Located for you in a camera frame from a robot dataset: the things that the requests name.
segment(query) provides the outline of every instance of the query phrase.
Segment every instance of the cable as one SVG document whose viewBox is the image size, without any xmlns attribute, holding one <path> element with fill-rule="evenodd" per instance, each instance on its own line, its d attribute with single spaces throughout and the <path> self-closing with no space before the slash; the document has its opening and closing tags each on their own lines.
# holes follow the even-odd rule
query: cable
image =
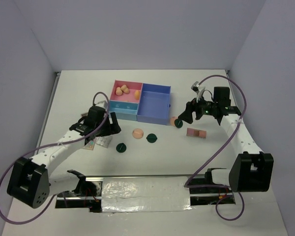
<svg viewBox="0 0 295 236">
<path fill-rule="evenodd" d="M 206 78 L 204 78 L 200 83 L 199 83 L 199 85 L 201 85 L 204 81 L 206 81 L 206 80 L 208 80 L 209 78 L 212 78 L 212 77 L 221 77 L 221 78 L 224 78 L 224 79 L 226 79 L 226 80 L 228 80 L 229 82 L 231 82 L 233 85 L 235 85 L 237 88 L 238 88 L 238 90 L 239 90 L 239 92 L 241 93 L 241 95 L 242 95 L 242 98 L 243 98 L 243 100 L 244 100 L 244 109 L 243 109 L 243 111 L 242 111 L 242 114 L 240 115 L 240 117 L 239 117 L 239 120 L 241 120 L 242 119 L 242 117 L 244 116 L 244 114 L 246 113 L 246 109 L 247 109 L 247 100 L 246 100 L 246 96 L 245 96 L 245 94 L 244 94 L 244 92 L 241 90 L 241 88 L 239 87 L 239 85 L 238 84 L 236 84 L 234 81 L 232 81 L 231 79 L 229 79 L 229 78 L 227 78 L 226 76 L 223 76 L 223 75 L 210 75 L 210 76 L 208 76 L 208 77 L 206 77 Z M 240 122 L 238 122 L 237 123 L 237 126 L 236 126 L 236 128 L 235 128 L 235 130 L 234 130 L 234 132 L 232 133 L 232 135 L 228 138 L 228 140 L 225 142 L 225 144 L 219 149 L 219 150 L 217 150 L 216 151 L 216 153 L 215 154 L 213 154 L 213 156 L 212 157 L 210 157 L 194 174 L 192 174 L 190 177 L 189 177 L 189 179 L 187 180 L 187 182 L 185 183 L 185 185 L 184 185 L 184 187 L 185 188 L 201 188 L 201 187 L 215 187 L 215 188 L 225 188 L 225 187 L 228 187 L 228 186 L 225 186 L 225 185 L 188 185 L 189 183 L 190 183 L 190 181 L 201 171 L 201 170 L 203 170 L 218 154 L 220 154 L 220 152 L 231 142 L 231 140 L 233 139 L 233 137 L 235 136 L 235 134 L 237 133 L 237 131 L 239 130 L 239 126 L 240 126 Z M 224 220 L 228 220 L 228 221 L 233 221 L 233 220 L 237 220 L 238 218 L 240 218 L 241 217 L 241 215 L 243 214 L 243 211 L 244 211 L 244 208 L 245 208 L 245 203 L 244 203 L 244 199 L 243 199 L 243 197 L 242 197 L 242 195 L 241 195 L 241 193 L 238 193 L 239 194 L 239 196 L 240 196 L 240 198 L 241 198 L 241 201 L 242 201 L 242 210 L 241 210 L 241 212 L 240 212 L 240 214 L 237 216 L 237 217 L 235 217 L 235 218 L 233 218 L 233 219 L 227 219 L 227 218 L 225 218 L 225 217 L 223 217 L 223 216 L 221 216 L 221 214 L 218 212 L 218 209 L 217 209 L 217 206 L 218 206 L 218 204 L 223 200 L 223 199 L 225 199 L 225 198 L 222 198 L 222 199 L 220 199 L 217 203 L 216 203 L 216 205 L 215 205 L 215 210 L 216 210 L 216 213 L 222 218 L 222 219 L 224 219 Z"/>
<path fill-rule="evenodd" d="M 81 141 L 81 140 L 84 140 L 84 139 L 88 138 L 89 136 L 93 135 L 94 133 L 96 133 L 96 132 L 97 132 L 97 131 L 103 126 L 103 124 L 105 123 L 105 121 L 106 121 L 106 119 L 107 119 L 107 117 L 108 117 L 108 111 L 109 111 L 109 106 L 110 106 L 110 104 L 109 104 L 108 96 L 107 96 L 105 93 L 103 93 L 103 92 L 97 92 L 97 93 L 95 94 L 94 98 L 93 98 L 93 105 L 95 105 L 95 104 L 94 104 L 95 98 L 96 98 L 97 95 L 99 95 L 99 94 L 103 95 L 103 96 L 106 98 L 106 100 L 107 100 L 107 113 L 105 114 L 103 121 L 100 123 L 100 125 L 99 125 L 96 129 L 94 129 L 94 130 L 93 130 L 92 132 L 90 132 L 89 134 L 87 134 L 87 135 L 85 135 L 84 137 L 81 137 L 81 138 L 79 138 L 79 139 L 76 139 L 76 140 L 63 142 L 63 143 L 62 143 L 63 145 L 66 145 L 66 144 L 72 144 L 72 143 L 75 143 L 75 142 L 79 142 L 79 141 Z M 23 154 L 23 155 L 20 156 L 19 158 L 24 157 L 24 156 L 27 156 L 27 155 L 29 155 L 29 154 L 31 154 L 31 153 L 37 151 L 37 150 L 40 150 L 40 149 L 42 149 L 42 148 L 49 148 L 49 147 L 54 147 L 54 146 L 58 146 L 58 145 L 59 145 L 58 143 L 53 143 L 53 144 L 43 145 L 43 146 L 37 147 L 37 148 L 35 148 L 35 149 L 33 149 L 33 150 L 31 150 L 31 151 L 29 151 L 29 152 Z M 13 163 L 12 163 L 12 164 L 11 164 L 11 165 L 10 165 L 5 171 L 4 171 L 4 173 L 2 174 L 2 176 L 1 176 L 1 178 L 0 178 L 0 187 L 1 187 L 1 185 L 2 185 L 2 182 L 3 182 L 3 180 L 4 180 L 4 177 L 5 177 L 6 174 L 9 172 L 9 170 L 13 167 L 14 163 L 15 163 L 15 162 L 13 162 Z M 51 204 L 51 202 L 53 201 L 53 199 L 54 199 L 55 196 L 56 196 L 56 195 L 53 195 L 53 196 L 51 197 L 51 199 L 49 200 L 48 204 L 45 206 L 45 208 L 44 208 L 39 214 L 37 214 L 34 218 L 32 218 L 32 219 L 30 219 L 30 220 L 26 220 L 26 221 L 13 221 L 13 220 L 10 220 L 10 219 L 8 219 L 8 218 L 2 213 L 1 209 L 0 209 L 0 217 L 1 217 L 5 222 L 10 223 L 10 224 L 13 224 L 13 225 L 23 225 L 23 224 L 27 224 L 27 223 L 32 222 L 33 220 L 37 219 L 39 216 L 41 216 L 41 215 L 47 210 L 47 208 L 50 206 L 50 204 Z"/>
<path fill-rule="evenodd" d="M 224 197 L 226 197 L 227 194 L 228 194 L 228 188 L 225 188 L 225 192 L 226 192 L 226 193 L 225 193 L 224 195 L 221 196 L 221 189 L 219 189 L 219 190 L 218 190 L 218 197 L 219 197 L 219 198 L 224 198 Z"/>
<path fill-rule="evenodd" d="M 202 93 L 202 96 L 203 96 L 203 94 L 204 94 L 205 91 L 208 91 L 211 94 L 211 100 L 213 101 L 213 94 L 212 94 L 212 92 L 210 90 L 207 90 L 207 89 L 204 90 L 203 93 Z"/>
<path fill-rule="evenodd" d="M 84 203 L 83 203 L 84 207 L 86 207 L 87 198 L 88 198 L 88 190 L 86 190 L 86 192 L 85 192 L 85 198 L 84 198 Z"/>
<path fill-rule="evenodd" d="M 62 192 L 62 197 L 63 197 L 63 200 L 64 200 L 65 208 L 68 208 L 67 198 L 65 197 L 64 192 Z"/>
<path fill-rule="evenodd" d="M 96 197 L 94 197 L 94 195 L 92 194 L 90 188 L 88 188 L 88 192 L 91 194 L 91 196 L 94 198 L 94 200 L 95 200 L 96 202 L 99 202 L 98 199 L 97 199 Z"/>
</svg>

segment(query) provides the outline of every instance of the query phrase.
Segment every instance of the black mount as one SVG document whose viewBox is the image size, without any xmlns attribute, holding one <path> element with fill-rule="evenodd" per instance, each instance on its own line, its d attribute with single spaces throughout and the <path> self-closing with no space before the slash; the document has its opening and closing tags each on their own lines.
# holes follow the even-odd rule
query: black mount
<svg viewBox="0 0 295 236">
<path fill-rule="evenodd" d="M 271 154 L 260 152 L 239 154 L 229 174 L 233 192 L 266 192 L 270 187 L 273 169 Z"/>
<path fill-rule="evenodd" d="M 89 109 L 88 115 L 79 119 L 77 123 L 70 127 L 70 130 L 75 130 L 81 136 L 85 136 L 101 124 L 105 114 L 106 110 L 104 108 L 93 105 Z M 109 136 L 121 131 L 116 114 L 112 112 L 110 115 L 113 123 L 110 124 L 109 118 L 107 118 L 98 132 L 85 139 L 85 144 L 95 137 Z M 74 190 L 75 193 L 83 191 L 92 184 L 86 181 L 86 177 L 83 174 L 73 170 L 68 172 L 80 179 Z M 49 186 L 46 165 L 39 166 L 33 163 L 32 160 L 21 157 L 14 163 L 7 193 L 32 208 L 38 208 L 49 196 Z"/>
<path fill-rule="evenodd" d="M 41 206 L 49 196 L 48 171 L 30 159 L 19 158 L 13 166 L 7 193 L 32 208 Z"/>
</svg>

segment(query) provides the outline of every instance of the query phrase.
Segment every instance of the green disc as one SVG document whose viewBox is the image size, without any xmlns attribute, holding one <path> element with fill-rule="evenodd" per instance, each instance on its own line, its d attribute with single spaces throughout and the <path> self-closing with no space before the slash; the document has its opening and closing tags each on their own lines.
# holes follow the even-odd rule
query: green disc
<svg viewBox="0 0 295 236">
<path fill-rule="evenodd" d="M 127 150 L 127 146 L 124 143 L 118 144 L 116 147 L 117 152 L 125 152 Z"/>
<path fill-rule="evenodd" d="M 180 119 L 175 119 L 175 126 L 177 128 L 182 128 L 182 120 Z"/>
<path fill-rule="evenodd" d="M 155 143 L 156 140 L 157 140 L 157 136 L 156 136 L 155 134 L 149 134 L 149 135 L 147 136 L 147 141 L 148 141 L 149 143 Z"/>
</svg>

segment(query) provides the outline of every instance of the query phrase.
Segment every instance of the egg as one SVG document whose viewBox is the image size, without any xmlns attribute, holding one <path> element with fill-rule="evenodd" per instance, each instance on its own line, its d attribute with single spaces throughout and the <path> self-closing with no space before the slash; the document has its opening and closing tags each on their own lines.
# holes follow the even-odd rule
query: egg
<svg viewBox="0 0 295 236">
<path fill-rule="evenodd" d="M 135 91 L 134 92 L 134 98 L 136 99 L 136 100 L 139 100 L 140 99 L 140 91 L 139 90 L 137 90 L 137 91 Z"/>
<path fill-rule="evenodd" d="M 123 85 L 123 86 L 121 86 L 120 89 L 121 89 L 122 91 L 124 91 L 124 90 L 127 89 L 127 88 L 128 88 L 127 85 Z"/>
<path fill-rule="evenodd" d="M 123 92 L 124 92 L 125 94 L 129 94 L 129 93 L 130 93 L 130 90 L 129 90 L 128 88 L 125 88 L 125 89 L 123 90 Z"/>
<path fill-rule="evenodd" d="M 122 95 L 122 91 L 121 90 L 116 90 L 116 95 L 117 96 L 121 96 Z"/>
<path fill-rule="evenodd" d="M 134 129 L 134 130 L 132 131 L 132 136 L 133 136 L 133 138 L 135 138 L 135 139 L 140 139 L 140 138 L 143 137 L 143 135 L 144 135 L 144 132 L 143 132 L 142 129 Z"/>
<path fill-rule="evenodd" d="M 172 125 L 172 126 L 175 126 L 175 120 L 178 119 L 178 117 L 172 117 L 170 118 L 169 120 L 169 123 Z"/>
</svg>

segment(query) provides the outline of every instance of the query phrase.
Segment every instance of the pink sponge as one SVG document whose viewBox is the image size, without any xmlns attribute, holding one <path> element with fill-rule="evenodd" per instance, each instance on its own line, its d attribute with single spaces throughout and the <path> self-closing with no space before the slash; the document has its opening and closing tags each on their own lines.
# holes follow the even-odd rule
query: pink sponge
<svg viewBox="0 0 295 236">
<path fill-rule="evenodd" d="M 205 139 L 207 137 L 207 132 L 204 130 L 200 129 L 192 129 L 192 128 L 187 128 L 187 136 L 191 137 L 200 137 Z"/>
</svg>

